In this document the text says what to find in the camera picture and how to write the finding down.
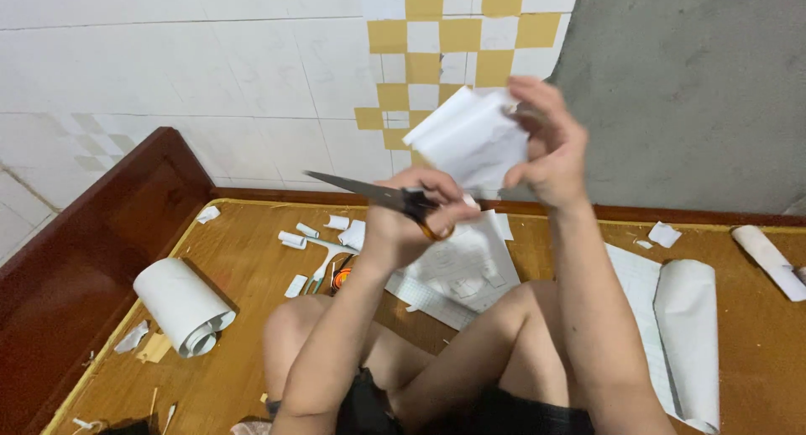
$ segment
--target right hand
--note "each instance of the right hand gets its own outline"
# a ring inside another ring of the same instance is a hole
[[[511,188],[525,180],[541,202],[554,208],[588,203],[585,191],[588,132],[566,110],[562,94],[556,87],[529,76],[511,77],[509,92],[535,107],[542,116],[516,114],[521,127],[529,132],[529,162],[510,169],[504,176],[504,186]]]

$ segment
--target scissors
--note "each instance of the scissors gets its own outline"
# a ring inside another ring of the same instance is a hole
[[[322,180],[325,183],[330,183],[331,185],[336,185],[350,192],[366,196],[369,200],[374,201],[382,207],[403,213],[409,219],[416,222],[422,229],[422,232],[426,234],[430,240],[442,241],[447,239],[454,232],[454,228],[451,227],[446,235],[441,236],[428,227],[426,218],[428,215],[438,210],[439,204],[429,200],[428,197],[426,197],[426,193],[420,188],[402,188],[398,190],[310,170],[305,171],[305,174]]]

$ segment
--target left hand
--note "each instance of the left hand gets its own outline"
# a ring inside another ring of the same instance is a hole
[[[478,207],[470,207],[462,199],[463,192],[447,173],[431,169],[410,168],[377,185],[390,188],[421,187],[428,199],[439,203],[427,218],[428,227],[437,234],[446,233],[459,221],[481,216]],[[417,223],[402,213],[373,205],[367,212],[367,232],[358,264],[369,265],[380,273],[411,264],[433,244]]]

